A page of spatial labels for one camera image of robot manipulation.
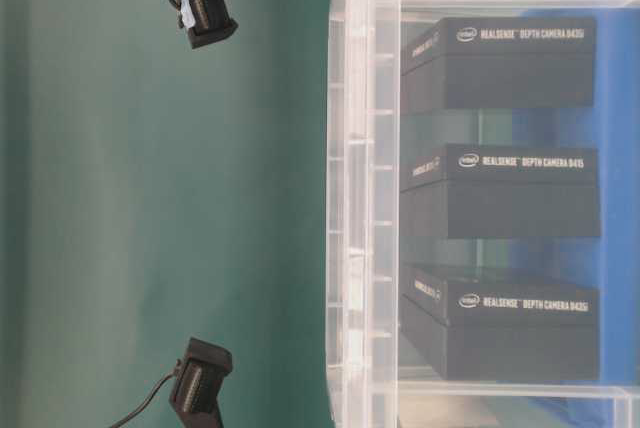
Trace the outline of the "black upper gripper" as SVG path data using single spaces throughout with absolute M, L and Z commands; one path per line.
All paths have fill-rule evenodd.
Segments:
M 192 49 L 229 38 L 237 29 L 224 0 L 178 0 L 179 26 L 187 32 Z

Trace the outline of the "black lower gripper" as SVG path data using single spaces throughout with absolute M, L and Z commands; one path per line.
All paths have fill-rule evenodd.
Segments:
M 233 370 L 229 350 L 191 337 L 169 403 L 185 427 L 223 427 L 218 394 Z

